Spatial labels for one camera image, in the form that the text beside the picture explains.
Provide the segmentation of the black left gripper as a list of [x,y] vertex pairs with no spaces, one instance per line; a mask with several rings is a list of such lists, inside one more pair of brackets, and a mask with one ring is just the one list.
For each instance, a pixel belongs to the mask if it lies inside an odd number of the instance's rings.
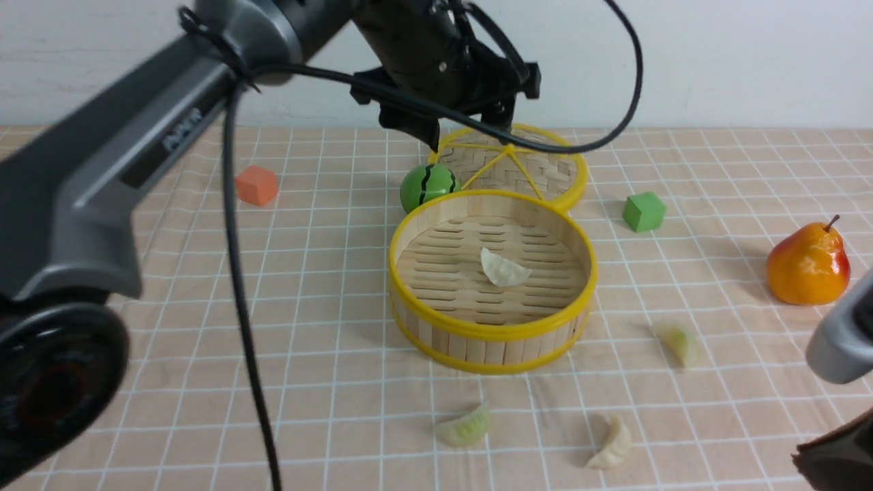
[[[535,100],[542,74],[471,1],[366,1],[353,24],[379,59],[355,78],[395,88],[510,132],[518,94]],[[405,132],[433,152],[441,124],[408,117]]]

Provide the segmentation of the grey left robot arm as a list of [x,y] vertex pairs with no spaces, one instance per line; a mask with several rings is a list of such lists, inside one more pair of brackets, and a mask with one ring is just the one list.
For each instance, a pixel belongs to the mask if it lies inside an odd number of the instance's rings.
[[107,307],[143,291],[132,215],[224,115],[222,202],[244,358],[271,484],[282,488],[244,304],[232,144],[246,88],[336,80],[379,123],[439,146],[479,115],[506,141],[539,66],[469,1],[196,1],[183,35],[2,161],[2,485],[78,438],[119,391],[129,332]]

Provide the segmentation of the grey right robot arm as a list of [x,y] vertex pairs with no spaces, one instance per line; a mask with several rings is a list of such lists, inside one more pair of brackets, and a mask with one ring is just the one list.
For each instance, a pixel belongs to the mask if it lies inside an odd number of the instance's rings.
[[[872,370],[872,271],[833,305],[805,350],[814,375],[853,383]],[[814,490],[872,488],[872,411],[798,445],[793,462]]]

